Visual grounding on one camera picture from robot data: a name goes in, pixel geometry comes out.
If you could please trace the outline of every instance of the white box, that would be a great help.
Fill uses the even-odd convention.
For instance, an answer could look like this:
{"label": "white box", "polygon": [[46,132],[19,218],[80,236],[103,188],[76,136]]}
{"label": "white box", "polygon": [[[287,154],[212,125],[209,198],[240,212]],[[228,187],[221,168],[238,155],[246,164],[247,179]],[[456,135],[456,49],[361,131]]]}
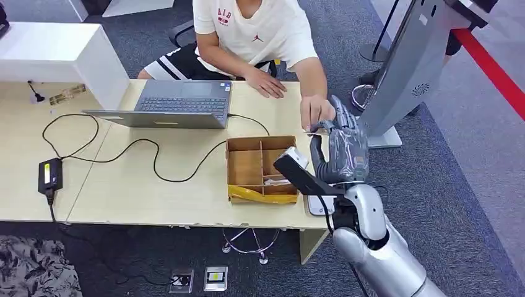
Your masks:
{"label": "white box", "polygon": [[129,77],[100,24],[13,22],[0,39],[0,81],[82,82],[116,110]]}

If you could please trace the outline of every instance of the laptop charger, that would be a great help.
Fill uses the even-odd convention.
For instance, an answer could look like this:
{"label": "laptop charger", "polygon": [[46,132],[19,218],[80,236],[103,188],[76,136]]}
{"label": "laptop charger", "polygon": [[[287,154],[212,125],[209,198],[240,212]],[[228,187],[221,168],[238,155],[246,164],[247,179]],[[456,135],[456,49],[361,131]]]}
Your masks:
{"label": "laptop charger", "polygon": [[62,185],[62,160],[54,158],[38,164],[38,192],[46,196],[49,205],[53,205],[54,194]]}

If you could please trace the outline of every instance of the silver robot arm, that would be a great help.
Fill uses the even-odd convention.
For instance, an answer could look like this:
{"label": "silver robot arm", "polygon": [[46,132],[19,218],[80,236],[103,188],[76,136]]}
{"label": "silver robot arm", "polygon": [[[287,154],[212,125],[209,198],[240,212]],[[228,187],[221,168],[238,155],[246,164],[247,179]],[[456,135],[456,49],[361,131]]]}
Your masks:
{"label": "silver robot arm", "polygon": [[445,296],[427,278],[426,270],[384,214],[379,193],[365,183],[368,175],[365,131],[337,97],[332,97],[331,103],[336,108],[337,121],[323,121],[314,128],[322,127],[329,133],[329,161],[324,159],[321,137],[314,135],[310,150],[315,177],[287,153],[277,159],[275,168],[304,195],[337,197],[333,229],[327,218],[332,240],[378,296]]}
{"label": "silver robot arm", "polygon": [[[379,197],[377,191],[366,184],[351,187],[345,198],[358,196],[361,200]],[[358,270],[380,297],[445,297],[445,294],[427,278],[427,271],[410,253],[408,244],[384,217],[386,234],[379,241],[370,240],[362,232],[349,227],[334,230],[332,240],[336,249]]]}

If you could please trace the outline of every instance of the t-shirt logo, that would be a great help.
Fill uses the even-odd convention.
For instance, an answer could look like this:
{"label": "t-shirt logo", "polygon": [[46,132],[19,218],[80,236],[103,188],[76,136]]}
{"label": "t-shirt logo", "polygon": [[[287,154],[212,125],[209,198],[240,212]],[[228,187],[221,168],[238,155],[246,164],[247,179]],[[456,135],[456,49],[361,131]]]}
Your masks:
{"label": "t-shirt logo", "polygon": [[251,42],[255,42],[255,41],[260,41],[260,42],[264,43],[264,41],[259,38],[259,33],[257,33],[257,35],[255,35],[255,37],[253,38],[253,40]]}
{"label": "t-shirt logo", "polygon": [[227,11],[226,9],[219,8],[219,17],[217,18],[217,20],[219,20],[219,23],[221,25],[228,27],[228,22],[231,17],[232,17],[231,11]]}

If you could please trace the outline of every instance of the red stripe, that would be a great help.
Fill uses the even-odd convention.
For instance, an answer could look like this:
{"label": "red stripe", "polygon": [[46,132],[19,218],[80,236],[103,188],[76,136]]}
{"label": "red stripe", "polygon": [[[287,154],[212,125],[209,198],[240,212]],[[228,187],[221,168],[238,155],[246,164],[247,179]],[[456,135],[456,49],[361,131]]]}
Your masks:
{"label": "red stripe", "polygon": [[474,61],[488,76],[498,91],[500,91],[508,103],[525,121],[525,93],[514,83],[468,29],[454,29],[452,32],[463,46],[465,46],[465,49],[474,58]]}

